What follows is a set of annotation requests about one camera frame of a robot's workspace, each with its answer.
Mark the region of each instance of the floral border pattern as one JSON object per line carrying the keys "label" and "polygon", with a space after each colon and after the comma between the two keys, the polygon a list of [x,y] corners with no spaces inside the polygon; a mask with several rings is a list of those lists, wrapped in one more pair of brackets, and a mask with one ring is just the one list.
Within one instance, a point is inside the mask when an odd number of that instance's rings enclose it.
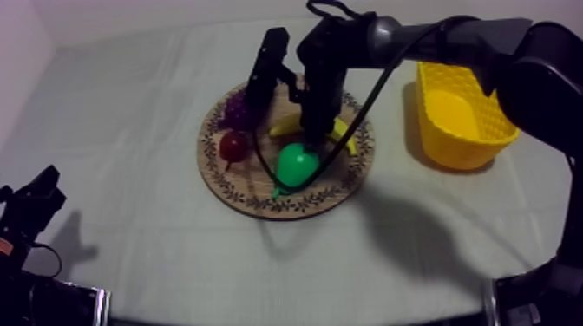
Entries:
{"label": "floral border pattern", "polygon": [[[240,88],[232,90],[227,94],[226,98],[228,99],[234,96],[240,90]],[[358,178],[366,172],[366,167],[370,164],[367,162],[366,156],[374,151],[371,145],[374,139],[368,128],[370,123],[365,120],[358,126],[354,134],[358,148],[358,156],[350,160],[348,171],[345,177],[340,180],[339,185],[326,187],[322,191],[306,195],[301,199],[287,199],[285,196],[281,196],[278,199],[260,199],[257,196],[248,197],[244,193],[237,191],[235,185],[225,178],[225,175],[219,169],[218,147],[213,139],[213,135],[220,130],[219,122],[226,103],[227,101],[221,101],[212,109],[210,119],[208,119],[205,125],[206,131],[201,139],[201,145],[204,147],[206,168],[212,173],[212,182],[219,186],[224,195],[222,198],[231,201],[233,204],[245,205],[248,208],[268,210],[271,212],[294,211],[305,213],[307,209],[319,206],[327,199],[333,198],[341,192],[349,192],[355,186],[358,186]],[[351,108],[354,114],[357,114],[361,108],[354,97],[347,92],[343,93],[343,104]]]}

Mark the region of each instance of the banana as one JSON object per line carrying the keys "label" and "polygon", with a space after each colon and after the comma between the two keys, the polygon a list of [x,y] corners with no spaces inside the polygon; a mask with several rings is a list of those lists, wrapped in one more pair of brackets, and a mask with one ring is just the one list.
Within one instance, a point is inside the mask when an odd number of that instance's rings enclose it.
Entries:
{"label": "banana", "polygon": [[288,114],[275,121],[275,124],[269,128],[269,136],[275,138],[285,134],[297,134],[301,132],[302,126],[299,124],[300,116],[301,114]]}
{"label": "banana", "polygon": [[[348,130],[348,126],[346,122],[340,120],[340,118],[334,118],[334,130],[328,136],[330,136],[334,141],[338,142],[342,136]],[[350,156],[357,156],[357,143],[354,141],[354,137],[350,137],[348,142],[346,143],[346,147],[348,148],[348,154]]]}
{"label": "banana", "polygon": [[[285,117],[277,120],[273,126],[269,129],[269,136],[270,137],[279,137],[285,134],[296,134],[302,131],[302,126],[299,124],[299,118],[301,114],[289,114]],[[348,130],[348,126],[346,123],[340,118],[334,119],[334,130],[328,134],[330,138],[334,141],[339,141],[344,133]],[[346,147],[348,148],[348,154],[350,156],[357,155],[357,144],[354,141],[353,137],[350,137],[348,142],[346,143]]]}

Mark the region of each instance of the red apple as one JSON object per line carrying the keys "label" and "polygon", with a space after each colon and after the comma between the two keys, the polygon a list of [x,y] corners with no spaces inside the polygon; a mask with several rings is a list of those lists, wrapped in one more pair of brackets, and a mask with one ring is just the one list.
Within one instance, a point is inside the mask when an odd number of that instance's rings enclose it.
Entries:
{"label": "red apple", "polygon": [[238,163],[244,160],[245,157],[247,157],[248,152],[249,144],[247,143],[247,138],[243,133],[238,131],[230,131],[224,134],[223,138],[220,139],[220,157],[228,162],[225,171],[229,170],[231,163]]}

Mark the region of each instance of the black cable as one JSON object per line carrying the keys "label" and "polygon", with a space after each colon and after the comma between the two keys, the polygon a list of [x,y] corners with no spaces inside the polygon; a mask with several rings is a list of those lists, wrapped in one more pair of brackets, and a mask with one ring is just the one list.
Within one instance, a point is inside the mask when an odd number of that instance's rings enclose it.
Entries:
{"label": "black cable", "polygon": [[330,13],[328,13],[326,11],[323,11],[323,10],[316,8],[316,6],[314,4],[324,4],[324,5],[336,7],[338,9],[340,9],[346,16],[348,16],[352,19],[358,19],[362,16],[362,15],[352,11],[350,8],[348,8],[346,6],[346,4],[341,3],[339,1],[335,1],[335,0],[309,0],[305,6],[308,8],[308,10],[312,14],[314,14],[316,16],[321,16],[322,18],[333,18],[333,15],[331,15]]}
{"label": "black cable", "polygon": [[565,158],[567,159],[567,164],[569,165],[569,168],[571,169],[571,173],[573,173],[575,171],[575,160],[567,154],[565,154]]}
{"label": "black cable", "polygon": [[30,325],[31,326],[36,326],[36,314],[35,314],[35,305],[34,305],[34,297],[35,297],[35,289],[36,286],[38,285],[39,282],[47,280],[47,279],[52,279],[57,277],[59,274],[61,274],[62,271],[62,259],[61,256],[59,255],[58,252],[56,252],[55,249],[53,249],[50,245],[47,244],[38,244],[38,243],[33,243],[30,245],[31,248],[43,248],[46,249],[50,252],[52,252],[53,254],[55,254],[56,260],[59,264],[58,269],[56,270],[56,273],[50,276],[41,276],[38,275],[37,280],[32,284],[32,286],[30,286],[30,290],[29,290],[29,319],[30,319]]}
{"label": "black cable", "polygon": [[44,248],[44,249],[46,249],[46,250],[48,250],[48,251],[50,251],[50,252],[54,253],[54,254],[55,254],[55,257],[56,257],[56,260],[57,260],[57,262],[59,263],[59,267],[58,267],[58,269],[56,270],[56,273],[55,273],[55,274],[53,274],[53,275],[50,275],[50,276],[43,276],[43,277],[48,277],[48,278],[55,278],[55,277],[57,277],[59,274],[61,274],[61,271],[62,271],[62,259],[61,259],[61,256],[59,256],[59,253],[58,253],[58,252],[56,252],[56,250],[55,250],[55,249],[53,249],[51,246],[49,246],[49,245],[47,245],[47,244],[38,244],[38,243],[34,243],[34,244],[32,244],[30,247],[32,247],[32,248]]}
{"label": "black cable", "polygon": [[282,190],[285,190],[287,192],[299,192],[299,191],[305,189],[307,186],[309,186],[312,182],[314,182],[324,172],[324,170],[326,168],[328,168],[328,166],[330,166],[332,161],[334,161],[334,159],[338,156],[338,154],[344,149],[344,146],[346,145],[346,143],[348,143],[348,141],[350,140],[350,137],[352,137],[352,135],[355,133],[358,126],[364,120],[364,117],[369,112],[370,108],[372,107],[372,104],[374,104],[378,95],[381,93],[381,90],[383,89],[384,84],[389,79],[390,74],[401,63],[401,61],[403,60],[403,58],[405,57],[405,55],[407,54],[407,52],[410,49],[413,46],[415,46],[415,44],[417,44],[419,41],[421,41],[425,36],[429,35],[430,33],[434,32],[438,29],[442,29],[444,25],[447,26],[448,28],[451,28],[456,23],[462,23],[462,22],[467,22],[467,21],[476,20],[476,19],[477,18],[472,17],[472,16],[452,16],[450,18],[443,19],[440,22],[437,22],[437,23],[434,23],[434,24],[428,26],[427,28],[422,30],[416,37],[414,37],[411,40],[411,42],[405,44],[401,48],[401,50],[399,50],[399,52],[396,53],[393,60],[387,65],[387,67],[385,68],[385,70],[383,71],[381,76],[378,78],[377,83],[375,84],[374,88],[370,91],[369,96],[367,97],[362,108],[358,112],[356,118],[354,118],[354,121],[350,124],[350,126],[346,130],[346,133],[344,133],[342,138],[334,146],[331,153],[328,154],[328,156],[326,156],[326,159],[324,160],[322,165],[320,165],[318,167],[318,169],[316,169],[316,171],[310,176],[310,178],[308,178],[306,181],[304,181],[299,186],[288,186],[288,185],[284,184],[272,172],[271,168],[269,167],[269,165],[265,161],[265,158],[261,154],[261,151],[259,148],[259,141],[257,138],[257,130],[254,130],[252,132],[252,143],[253,143],[253,146],[255,149],[255,153],[257,154],[257,156],[259,158],[259,163],[264,168],[265,172],[270,177],[270,179],[275,183],[275,185],[277,187],[279,187]]}
{"label": "black cable", "polygon": [[35,317],[35,305],[33,304],[34,296],[35,296],[35,289],[38,281],[36,281],[29,290],[29,309],[30,309],[30,326],[36,326],[36,317]]}

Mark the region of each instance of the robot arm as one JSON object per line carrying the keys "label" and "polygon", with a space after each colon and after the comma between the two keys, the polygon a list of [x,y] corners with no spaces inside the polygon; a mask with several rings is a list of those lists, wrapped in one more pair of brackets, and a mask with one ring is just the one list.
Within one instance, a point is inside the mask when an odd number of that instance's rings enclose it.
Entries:
{"label": "robot arm", "polygon": [[[350,19],[327,14],[316,9],[314,3],[336,6]],[[581,157],[583,42],[559,24],[532,25],[524,18],[482,21],[457,16],[433,25],[402,26],[392,17],[377,17],[372,12],[359,15],[333,0],[311,0],[308,9],[323,19],[297,49],[305,66],[305,89],[297,90],[295,77],[283,67],[289,36],[282,28],[268,31],[271,37],[279,34],[274,37],[279,42],[268,42],[270,37],[266,35],[247,86],[248,94],[262,94],[269,99],[275,78],[286,82],[291,90],[290,100],[301,105],[300,122],[307,145],[319,146],[332,131],[349,68],[382,68],[386,72],[401,60],[418,60],[471,68],[484,94],[496,91],[502,111],[518,128],[568,158]],[[375,86],[371,94],[375,92],[378,94],[380,88]],[[361,113],[370,108],[375,97],[370,96]],[[252,97],[247,96],[247,103],[254,107]],[[352,127],[345,139],[350,137]],[[259,160],[273,181],[286,190],[297,191],[334,160],[344,145],[342,141],[312,177],[298,187],[277,180],[255,143]],[[583,170],[573,164],[567,222],[557,256],[560,263],[583,269],[583,258],[578,253],[583,246],[583,201],[578,200],[581,196]]]}
{"label": "robot arm", "polygon": [[[572,157],[581,155],[583,42],[556,23],[523,18],[462,17],[419,40],[403,59],[471,68],[486,95],[497,91],[505,115],[520,129]],[[308,90],[302,124],[318,144],[339,113],[348,68],[385,68],[428,25],[401,26],[373,13],[325,16],[298,46]]]}

